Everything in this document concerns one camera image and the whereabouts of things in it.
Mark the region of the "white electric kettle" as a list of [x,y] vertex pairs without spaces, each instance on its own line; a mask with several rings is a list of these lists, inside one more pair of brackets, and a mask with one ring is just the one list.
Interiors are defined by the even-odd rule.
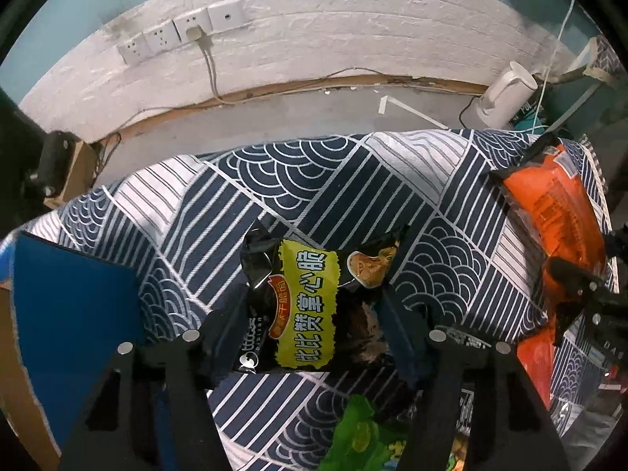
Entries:
[[523,65],[510,62],[486,91],[461,112],[462,128],[504,129],[538,87]]

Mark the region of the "black yellow snack bag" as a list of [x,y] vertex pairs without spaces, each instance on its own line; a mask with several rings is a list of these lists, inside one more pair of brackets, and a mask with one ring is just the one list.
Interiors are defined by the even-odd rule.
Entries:
[[316,249],[272,236],[260,221],[244,236],[244,282],[205,319],[212,382],[230,372],[331,371],[389,354],[378,308],[408,228],[366,243]]

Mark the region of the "navy white patterned tablecloth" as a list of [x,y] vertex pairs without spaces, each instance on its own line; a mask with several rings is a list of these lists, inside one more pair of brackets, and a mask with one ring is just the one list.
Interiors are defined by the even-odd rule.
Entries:
[[415,131],[179,155],[98,187],[22,232],[126,266],[149,341],[197,327],[242,279],[252,222],[341,249],[408,225],[392,270],[405,305],[515,340],[543,323],[542,253],[489,173],[530,137]]

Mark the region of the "orange black chip bag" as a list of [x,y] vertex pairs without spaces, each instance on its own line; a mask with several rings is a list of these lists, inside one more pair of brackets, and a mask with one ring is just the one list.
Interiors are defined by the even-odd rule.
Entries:
[[[495,170],[491,177],[549,261],[562,258],[594,276],[604,274],[607,254],[601,229],[580,173],[555,134],[541,135],[518,164]],[[548,321],[518,345],[517,357],[549,406],[553,358],[562,338],[559,306],[573,309],[578,300],[550,275],[548,263],[541,280]]]

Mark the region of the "white wall socket strip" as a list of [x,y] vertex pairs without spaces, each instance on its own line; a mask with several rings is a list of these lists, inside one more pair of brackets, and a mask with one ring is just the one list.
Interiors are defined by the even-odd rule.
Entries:
[[223,0],[155,24],[119,43],[116,49],[124,62],[133,66],[199,39],[247,27],[249,23],[244,0]]

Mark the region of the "black white-text snack bag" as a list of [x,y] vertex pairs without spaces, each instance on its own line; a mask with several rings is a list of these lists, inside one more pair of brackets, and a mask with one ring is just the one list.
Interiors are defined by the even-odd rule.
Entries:
[[459,396],[458,419],[456,432],[466,437],[471,435],[471,419],[473,418],[475,393],[471,389],[462,388]]

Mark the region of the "green snack bag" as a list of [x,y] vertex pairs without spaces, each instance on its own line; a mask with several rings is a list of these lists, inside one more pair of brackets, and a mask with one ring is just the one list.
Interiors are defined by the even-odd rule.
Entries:
[[396,470],[408,438],[406,427],[378,423],[375,408],[365,396],[355,394],[348,400],[318,470]]

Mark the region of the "blue cardboard box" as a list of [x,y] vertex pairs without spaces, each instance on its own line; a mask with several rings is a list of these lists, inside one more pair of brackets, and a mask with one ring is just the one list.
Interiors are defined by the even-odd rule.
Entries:
[[126,266],[19,232],[1,260],[12,283],[21,363],[58,447],[124,341],[144,338],[139,281]]

